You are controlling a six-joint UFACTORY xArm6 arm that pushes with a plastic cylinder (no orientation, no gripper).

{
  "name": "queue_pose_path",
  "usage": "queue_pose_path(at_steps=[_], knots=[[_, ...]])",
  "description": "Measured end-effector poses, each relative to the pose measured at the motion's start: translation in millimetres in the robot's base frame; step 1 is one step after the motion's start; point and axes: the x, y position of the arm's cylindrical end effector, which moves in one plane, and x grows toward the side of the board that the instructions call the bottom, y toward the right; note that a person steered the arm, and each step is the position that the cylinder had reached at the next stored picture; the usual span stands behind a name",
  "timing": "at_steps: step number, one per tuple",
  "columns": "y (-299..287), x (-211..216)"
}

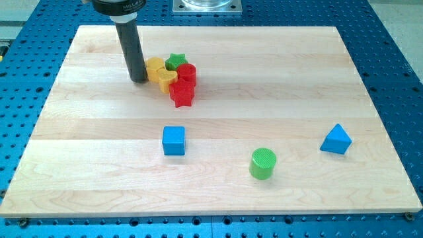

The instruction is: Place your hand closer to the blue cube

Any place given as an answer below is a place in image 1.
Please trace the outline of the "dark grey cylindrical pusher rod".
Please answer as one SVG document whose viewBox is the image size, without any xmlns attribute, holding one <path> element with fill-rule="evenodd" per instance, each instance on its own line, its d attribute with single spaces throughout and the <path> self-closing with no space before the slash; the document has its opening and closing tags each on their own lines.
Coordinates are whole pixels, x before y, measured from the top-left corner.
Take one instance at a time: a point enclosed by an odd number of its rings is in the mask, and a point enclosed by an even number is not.
<svg viewBox="0 0 423 238">
<path fill-rule="evenodd" d="M 147 81 L 147 70 L 137 30 L 136 17 L 137 13 L 130 13 L 122 16 L 111 16 L 110 19 L 115 24 L 130 79 L 134 83 L 145 83 Z"/>
</svg>

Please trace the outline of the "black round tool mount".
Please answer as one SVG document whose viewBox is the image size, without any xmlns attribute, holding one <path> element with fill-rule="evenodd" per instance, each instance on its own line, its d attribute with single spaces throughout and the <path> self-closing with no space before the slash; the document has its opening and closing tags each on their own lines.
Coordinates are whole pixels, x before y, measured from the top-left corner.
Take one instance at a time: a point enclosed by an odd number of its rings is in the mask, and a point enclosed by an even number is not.
<svg viewBox="0 0 423 238">
<path fill-rule="evenodd" d="M 108 16 L 122 16 L 137 12 L 146 4 L 146 0 L 92 0 L 95 11 Z"/>
</svg>

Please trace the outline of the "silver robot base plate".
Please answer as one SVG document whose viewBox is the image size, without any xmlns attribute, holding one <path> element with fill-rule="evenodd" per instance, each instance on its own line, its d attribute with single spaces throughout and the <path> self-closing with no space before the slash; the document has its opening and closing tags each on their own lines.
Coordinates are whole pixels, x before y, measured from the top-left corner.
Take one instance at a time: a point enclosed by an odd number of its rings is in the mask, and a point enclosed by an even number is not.
<svg viewBox="0 0 423 238">
<path fill-rule="evenodd" d="M 172 0 L 173 13 L 242 13 L 241 0 Z"/>
</svg>

